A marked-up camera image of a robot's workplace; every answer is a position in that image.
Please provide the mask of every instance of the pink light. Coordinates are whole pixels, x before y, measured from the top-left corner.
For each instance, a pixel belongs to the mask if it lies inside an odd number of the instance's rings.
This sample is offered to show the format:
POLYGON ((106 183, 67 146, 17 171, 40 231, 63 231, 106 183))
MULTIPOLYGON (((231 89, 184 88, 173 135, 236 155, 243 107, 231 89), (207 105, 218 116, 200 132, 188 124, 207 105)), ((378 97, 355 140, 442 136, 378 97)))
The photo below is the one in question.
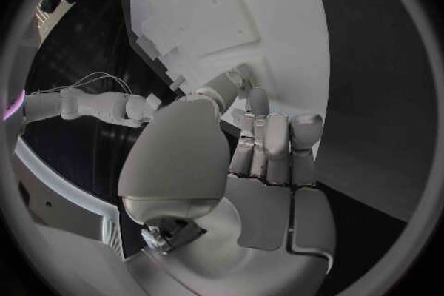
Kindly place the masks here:
POLYGON ((12 116, 23 104, 24 102, 24 90, 21 92, 20 96, 17 98, 9 109, 3 114, 3 121, 6 121, 10 116, 12 116))

